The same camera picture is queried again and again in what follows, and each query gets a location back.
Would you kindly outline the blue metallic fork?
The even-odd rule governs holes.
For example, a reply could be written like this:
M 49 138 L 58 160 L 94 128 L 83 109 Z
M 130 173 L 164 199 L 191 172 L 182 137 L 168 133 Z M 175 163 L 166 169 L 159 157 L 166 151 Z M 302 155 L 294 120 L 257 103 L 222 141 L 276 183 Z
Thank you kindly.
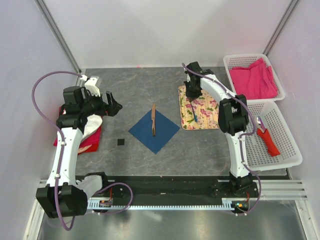
M 197 118 L 196 111 L 195 111 L 195 109 L 194 109 L 193 103 L 192 103 L 191 100 L 190 100 L 189 102 L 190 102 L 190 105 L 191 105 L 191 109 L 192 109 L 194 121 L 197 123 L 197 122 L 198 122 L 198 118 Z

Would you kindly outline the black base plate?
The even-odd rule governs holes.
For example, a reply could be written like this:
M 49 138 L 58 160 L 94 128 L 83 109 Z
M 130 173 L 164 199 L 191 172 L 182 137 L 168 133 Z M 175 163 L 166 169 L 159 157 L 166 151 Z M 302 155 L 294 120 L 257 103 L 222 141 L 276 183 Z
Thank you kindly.
M 258 186 L 233 188 L 228 176 L 108 176 L 107 187 L 125 183 L 133 192 L 131 206 L 207 206 L 220 205 L 223 198 L 252 200 Z

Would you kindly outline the white cloth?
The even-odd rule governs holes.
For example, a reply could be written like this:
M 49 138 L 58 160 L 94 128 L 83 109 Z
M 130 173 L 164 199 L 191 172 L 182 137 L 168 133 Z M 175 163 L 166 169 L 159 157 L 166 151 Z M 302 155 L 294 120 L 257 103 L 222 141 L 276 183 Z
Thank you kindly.
M 103 119 L 101 116 L 93 114 L 87 117 L 87 123 L 84 127 L 84 132 L 81 142 L 85 141 L 91 135 L 93 135 L 98 128 L 102 125 Z

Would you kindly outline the lower white plastic basket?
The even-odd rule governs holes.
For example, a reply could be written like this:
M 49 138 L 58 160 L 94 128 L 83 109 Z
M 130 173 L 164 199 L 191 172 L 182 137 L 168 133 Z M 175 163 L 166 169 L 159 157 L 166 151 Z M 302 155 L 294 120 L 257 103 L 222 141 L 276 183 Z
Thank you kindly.
M 290 168 L 302 163 L 303 157 L 291 131 L 274 101 L 249 100 L 247 107 L 254 117 L 260 117 L 280 152 L 270 156 L 267 146 L 257 133 L 245 137 L 247 164 L 253 171 Z

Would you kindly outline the red folded cloth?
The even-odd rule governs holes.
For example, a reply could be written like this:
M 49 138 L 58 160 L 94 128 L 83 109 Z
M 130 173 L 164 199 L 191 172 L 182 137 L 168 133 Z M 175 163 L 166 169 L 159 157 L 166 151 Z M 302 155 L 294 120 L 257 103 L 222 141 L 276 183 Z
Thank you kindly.
M 102 124 L 93 135 L 91 135 L 85 141 L 80 143 L 78 148 L 78 155 L 82 153 L 96 152 L 99 148 L 101 132 Z

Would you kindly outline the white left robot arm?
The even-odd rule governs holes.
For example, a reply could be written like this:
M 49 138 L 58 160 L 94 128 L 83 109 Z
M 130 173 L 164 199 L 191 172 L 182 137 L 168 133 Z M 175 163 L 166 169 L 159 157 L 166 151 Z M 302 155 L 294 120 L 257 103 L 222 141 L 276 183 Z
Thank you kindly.
M 57 146 L 54 163 L 45 184 L 36 191 L 36 199 L 50 219 L 85 214 L 88 200 L 95 194 L 106 196 L 110 191 L 104 172 L 92 172 L 76 181 L 78 150 L 90 116 L 115 116 L 123 106 L 106 92 L 107 102 L 87 87 L 72 86 L 63 90 L 64 104 L 59 108 Z

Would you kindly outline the blue paper napkin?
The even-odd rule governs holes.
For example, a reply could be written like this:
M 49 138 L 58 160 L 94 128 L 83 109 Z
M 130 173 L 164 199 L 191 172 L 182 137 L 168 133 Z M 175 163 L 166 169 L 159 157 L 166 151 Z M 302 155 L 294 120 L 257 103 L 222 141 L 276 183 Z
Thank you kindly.
M 146 146 L 151 152 L 157 154 L 179 131 L 180 127 L 155 111 L 155 136 L 152 134 L 152 111 L 149 110 L 132 128 L 129 133 Z

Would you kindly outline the pink cloth napkins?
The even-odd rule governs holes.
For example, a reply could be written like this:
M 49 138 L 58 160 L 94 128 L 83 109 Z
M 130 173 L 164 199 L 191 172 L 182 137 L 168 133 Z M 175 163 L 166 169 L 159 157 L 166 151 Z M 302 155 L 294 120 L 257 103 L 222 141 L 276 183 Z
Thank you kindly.
M 248 100 L 272 99 L 278 95 L 271 66 L 259 58 L 249 67 L 233 67 L 229 70 L 235 92 Z

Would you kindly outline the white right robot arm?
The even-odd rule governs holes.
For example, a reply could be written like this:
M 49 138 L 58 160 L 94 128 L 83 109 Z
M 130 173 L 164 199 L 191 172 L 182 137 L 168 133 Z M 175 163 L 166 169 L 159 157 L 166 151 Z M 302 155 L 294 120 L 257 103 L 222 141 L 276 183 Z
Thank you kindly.
M 253 185 L 253 174 L 248 167 L 246 136 L 249 119 L 253 117 L 243 94 L 236 94 L 223 85 L 210 69 L 199 63 L 182 64 L 187 79 L 184 81 L 186 97 L 193 101 L 206 91 L 218 103 L 218 125 L 225 134 L 230 154 L 229 191 L 242 196 Z

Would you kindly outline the small black square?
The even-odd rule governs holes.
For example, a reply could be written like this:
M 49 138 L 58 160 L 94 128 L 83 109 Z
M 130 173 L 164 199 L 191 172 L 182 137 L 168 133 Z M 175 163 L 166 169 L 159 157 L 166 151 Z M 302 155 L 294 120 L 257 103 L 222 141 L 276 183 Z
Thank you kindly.
M 125 139 L 124 138 L 117 139 L 117 145 L 118 146 L 124 146 L 125 145 Z

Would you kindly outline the floral placemat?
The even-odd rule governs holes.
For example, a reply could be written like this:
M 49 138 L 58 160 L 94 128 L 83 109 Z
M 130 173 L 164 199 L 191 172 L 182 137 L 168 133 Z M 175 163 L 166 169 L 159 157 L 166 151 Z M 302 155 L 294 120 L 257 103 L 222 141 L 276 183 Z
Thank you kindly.
M 186 87 L 184 85 L 178 87 L 180 122 L 184 130 L 219 129 L 219 105 L 205 90 L 201 92 L 202 96 L 192 101 L 197 116 L 195 122 L 191 104 L 186 96 Z

